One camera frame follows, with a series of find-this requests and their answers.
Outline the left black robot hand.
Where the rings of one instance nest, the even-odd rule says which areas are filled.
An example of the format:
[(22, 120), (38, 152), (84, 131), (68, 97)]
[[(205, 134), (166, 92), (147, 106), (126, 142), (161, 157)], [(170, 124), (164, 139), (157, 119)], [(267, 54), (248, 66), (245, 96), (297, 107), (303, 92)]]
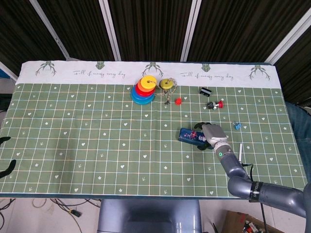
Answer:
[[(1, 138), (0, 138), (0, 144), (2, 144), (2, 143), (5, 142), (5, 141), (8, 141), (8, 140), (10, 140), (10, 139), (11, 139), (11, 137), (8, 137), (8, 136), (1, 137)], [(15, 169), (15, 167), (16, 167), (16, 163), (17, 163), (16, 159), (13, 159), (13, 160), (10, 162), (8, 168), (7, 168), (6, 170), (0, 172), (0, 178), (2, 179), (2, 178), (4, 178), (5, 176), (10, 175), (10, 174), (13, 172), (13, 170)]]

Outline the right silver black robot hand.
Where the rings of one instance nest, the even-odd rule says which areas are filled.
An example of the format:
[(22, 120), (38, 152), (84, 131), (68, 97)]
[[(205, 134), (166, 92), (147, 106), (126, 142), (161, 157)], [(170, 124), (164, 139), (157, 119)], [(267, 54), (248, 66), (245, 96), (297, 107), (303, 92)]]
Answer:
[(226, 134), (219, 125), (211, 124), (209, 122), (200, 122), (197, 123), (194, 128), (199, 128), (200, 130), (202, 130), (206, 139), (204, 145), (197, 146), (199, 150), (212, 150), (218, 142), (227, 142)]

